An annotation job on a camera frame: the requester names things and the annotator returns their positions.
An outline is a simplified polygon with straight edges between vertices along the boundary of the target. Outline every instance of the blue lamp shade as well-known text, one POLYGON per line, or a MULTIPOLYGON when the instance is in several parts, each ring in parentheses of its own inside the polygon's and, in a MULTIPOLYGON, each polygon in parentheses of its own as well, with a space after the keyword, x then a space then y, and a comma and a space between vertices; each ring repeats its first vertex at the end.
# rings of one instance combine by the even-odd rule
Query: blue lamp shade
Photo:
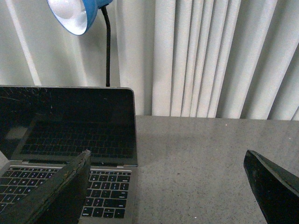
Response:
POLYGON ((47 0, 61 25, 75 35, 84 34, 97 15, 98 9, 112 0, 47 0))

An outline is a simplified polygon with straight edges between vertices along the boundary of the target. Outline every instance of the vertical blind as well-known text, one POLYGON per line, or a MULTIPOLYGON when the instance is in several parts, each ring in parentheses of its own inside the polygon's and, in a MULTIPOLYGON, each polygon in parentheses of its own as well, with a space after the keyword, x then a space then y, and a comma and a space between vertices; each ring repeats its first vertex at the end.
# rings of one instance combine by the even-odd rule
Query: vertical blind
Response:
MULTIPOLYGON (((101 11, 82 36, 46 0, 0 2, 0 84, 105 86, 101 11)), ((111 85, 136 114, 299 120, 299 1, 114 0, 111 85)))

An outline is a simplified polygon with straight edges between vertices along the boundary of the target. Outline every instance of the gray countertop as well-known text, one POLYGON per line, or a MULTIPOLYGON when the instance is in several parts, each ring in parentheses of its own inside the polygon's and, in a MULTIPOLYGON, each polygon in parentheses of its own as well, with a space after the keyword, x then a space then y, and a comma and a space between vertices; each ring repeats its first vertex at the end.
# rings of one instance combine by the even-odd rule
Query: gray countertop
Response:
POLYGON ((134 223, 265 224, 243 168, 248 149, 299 176, 298 121, 137 116, 136 126, 134 223))

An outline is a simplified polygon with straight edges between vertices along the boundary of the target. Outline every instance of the lamp bulb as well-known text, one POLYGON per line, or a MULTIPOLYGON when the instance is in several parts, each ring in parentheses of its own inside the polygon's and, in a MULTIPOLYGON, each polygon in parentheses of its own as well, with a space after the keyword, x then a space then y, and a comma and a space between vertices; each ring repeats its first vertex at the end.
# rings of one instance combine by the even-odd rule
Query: lamp bulb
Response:
POLYGON ((77 17, 85 11, 82 0, 48 0, 48 2, 53 13, 63 19, 77 17))

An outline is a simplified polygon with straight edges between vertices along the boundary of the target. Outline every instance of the laptop screen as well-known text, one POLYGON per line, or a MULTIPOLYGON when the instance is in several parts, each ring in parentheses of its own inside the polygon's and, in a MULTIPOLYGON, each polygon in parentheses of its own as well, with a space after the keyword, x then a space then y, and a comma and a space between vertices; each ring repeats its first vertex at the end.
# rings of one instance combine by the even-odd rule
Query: laptop screen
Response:
POLYGON ((134 94, 126 88, 0 87, 0 150, 9 160, 136 165, 134 94))

